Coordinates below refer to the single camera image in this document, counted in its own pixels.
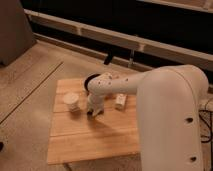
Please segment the black cable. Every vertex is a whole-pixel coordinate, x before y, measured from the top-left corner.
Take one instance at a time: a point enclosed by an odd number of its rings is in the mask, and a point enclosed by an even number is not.
[[[200,110],[200,112],[204,112],[205,114],[208,113],[209,114],[209,122],[210,124],[208,124],[208,122],[201,116],[201,114],[199,114],[199,117],[200,119],[204,122],[204,124],[209,128],[209,132],[210,132],[210,136],[206,136],[206,135],[201,135],[201,137],[205,137],[205,138],[208,138],[208,140],[206,141],[202,141],[202,143],[211,143],[210,144],[210,152],[211,152],[211,167],[210,167],[210,171],[213,171],[213,132],[212,132],[212,115],[213,115],[213,112],[212,111],[209,111],[207,109],[207,106],[208,104],[213,100],[213,98],[210,98],[205,106],[204,106],[204,110]]]
[[[201,141],[202,143],[210,143],[212,141],[212,138],[213,138],[213,133],[212,133],[212,130],[211,130],[211,126],[208,124],[208,122],[203,118],[203,116],[199,115],[199,118],[203,121],[203,123],[208,127],[209,129],[209,136],[206,136],[208,138],[208,140],[204,140],[204,141]]]

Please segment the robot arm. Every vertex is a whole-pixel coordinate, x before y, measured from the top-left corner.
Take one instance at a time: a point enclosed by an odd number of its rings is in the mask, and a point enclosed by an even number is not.
[[[208,80],[190,65],[162,67],[115,80],[88,82],[89,110],[108,93],[136,94],[143,171],[202,171],[198,104]]]

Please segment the floor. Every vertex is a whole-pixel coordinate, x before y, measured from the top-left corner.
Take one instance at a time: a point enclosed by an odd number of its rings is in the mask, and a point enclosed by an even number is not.
[[[106,71],[122,74],[136,72],[114,64],[106,67],[101,60],[45,42],[39,41],[35,46],[42,46],[46,49],[43,53],[50,62],[57,60],[61,63],[59,62],[60,65],[52,68],[52,72],[48,74],[48,77],[44,77],[44,80],[32,89],[32,93],[26,96],[10,115],[6,115],[8,117],[0,125],[0,138],[5,142],[5,148],[0,153],[1,171],[65,170],[62,165],[49,166],[46,164],[52,108],[58,79],[82,78]],[[31,66],[28,67],[28,74],[33,74],[30,68]],[[24,73],[20,72],[15,77],[16,81],[23,79],[24,76]],[[79,162],[73,163],[71,166],[74,171],[141,170],[139,155]]]

